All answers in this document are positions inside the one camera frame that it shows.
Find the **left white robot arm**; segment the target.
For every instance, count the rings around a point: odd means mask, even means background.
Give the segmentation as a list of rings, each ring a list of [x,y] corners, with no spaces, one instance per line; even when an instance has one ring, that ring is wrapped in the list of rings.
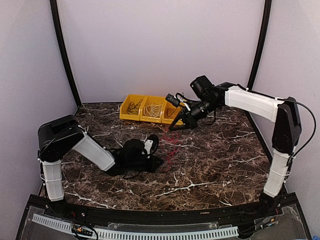
[[[62,158],[71,150],[95,164],[109,176],[129,171],[154,173],[164,161],[155,155],[159,138],[152,134],[145,141],[129,139],[120,148],[102,146],[73,115],[67,115],[41,125],[37,132],[40,174],[51,210],[60,218],[67,218],[70,206],[63,201]]]

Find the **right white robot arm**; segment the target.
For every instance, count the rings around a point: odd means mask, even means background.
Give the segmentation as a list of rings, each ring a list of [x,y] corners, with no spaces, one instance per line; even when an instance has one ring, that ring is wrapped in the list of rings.
[[[180,93],[168,94],[165,98],[174,107],[181,107],[169,126],[170,131],[192,130],[198,126],[199,120],[224,106],[259,115],[274,123],[273,157],[263,194],[275,198],[291,173],[294,158],[301,151],[296,148],[302,133],[298,109],[301,103],[292,97],[269,96],[230,82],[214,85],[205,76],[195,79],[190,86],[198,101]]]

